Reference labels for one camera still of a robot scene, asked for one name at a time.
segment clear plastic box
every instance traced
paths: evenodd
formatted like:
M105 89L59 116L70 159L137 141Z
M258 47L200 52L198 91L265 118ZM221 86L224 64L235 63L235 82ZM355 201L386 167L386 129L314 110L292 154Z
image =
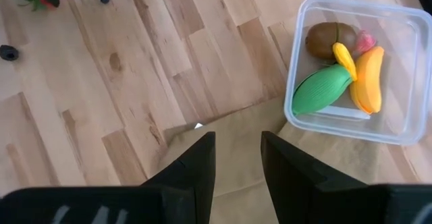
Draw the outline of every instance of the clear plastic box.
M343 22L370 32L385 49L381 68L381 111L367 115L351 101L349 89L322 111L296 115L292 97L309 74L325 67L311 57L304 39L320 22ZM300 6L284 105L290 123L303 130L398 145L424 134L432 59L432 17L423 10L359 0L306 0Z

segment wooden floor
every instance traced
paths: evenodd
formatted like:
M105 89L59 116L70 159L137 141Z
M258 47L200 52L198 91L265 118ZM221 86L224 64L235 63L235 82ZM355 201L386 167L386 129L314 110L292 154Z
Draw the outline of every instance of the wooden floor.
M303 0L21 2L0 0L0 44L21 52L0 61L0 195L139 184L166 129L282 95Z

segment toy kiwi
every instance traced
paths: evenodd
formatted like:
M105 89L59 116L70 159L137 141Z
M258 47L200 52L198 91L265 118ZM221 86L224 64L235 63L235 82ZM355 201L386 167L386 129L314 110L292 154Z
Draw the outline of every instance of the toy kiwi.
M321 22L312 26L306 36L306 50L319 59L335 59L332 46L342 43L351 53L356 48L357 34L350 25L340 22Z
M292 112L298 115L324 109L334 103L351 82L350 72L339 64L311 74L294 92Z

